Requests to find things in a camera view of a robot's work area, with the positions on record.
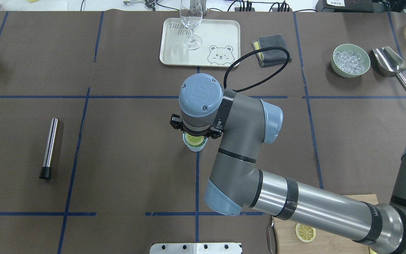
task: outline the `lime slice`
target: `lime slice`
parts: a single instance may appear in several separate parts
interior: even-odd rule
[[[194,137],[189,135],[188,133],[185,134],[186,141],[191,146],[198,146],[201,145],[204,141],[204,136]]]
[[[295,225],[295,234],[300,241],[309,243],[316,238],[316,229],[314,227],[297,223],[297,225]]]

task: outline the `bear drawing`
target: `bear drawing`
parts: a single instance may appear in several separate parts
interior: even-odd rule
[[[208,61],[212,64],[225,65],[234,62],[233,47],[217,48],[212,45],[209,47]]]

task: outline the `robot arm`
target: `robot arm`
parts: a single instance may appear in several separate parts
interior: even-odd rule
[[[374,206],[255,169],[261,143],[280,131],[279,107],[224,90],[208,74],[194,74],[182,85],[182,118],[171,125],[190,135],[218,138],[223,133],[205,203],[235,216],[242,207],[294,220],[370,246],[380,254],[406,253],[406,152],[391,205]]]

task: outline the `bowl of ice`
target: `bowl of ice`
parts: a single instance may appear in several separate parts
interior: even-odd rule
[[[342,44],[333,51],[333,70],[345,78],[354,78],[365,74],[371,66],[369,55],[353,44]]]

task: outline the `white mounting plate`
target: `white mounting plate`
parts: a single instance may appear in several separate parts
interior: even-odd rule
[[[162,243],[153,244],[150,254],[242,254],[241,243]]]
[[[240,26],[234,20],[203,19],[194,29],[202,39],[196,50],[184,46],[190,30],[181,19],[169,18],[162,27],[159,59],[165,65],[229,67],[240,58]]]

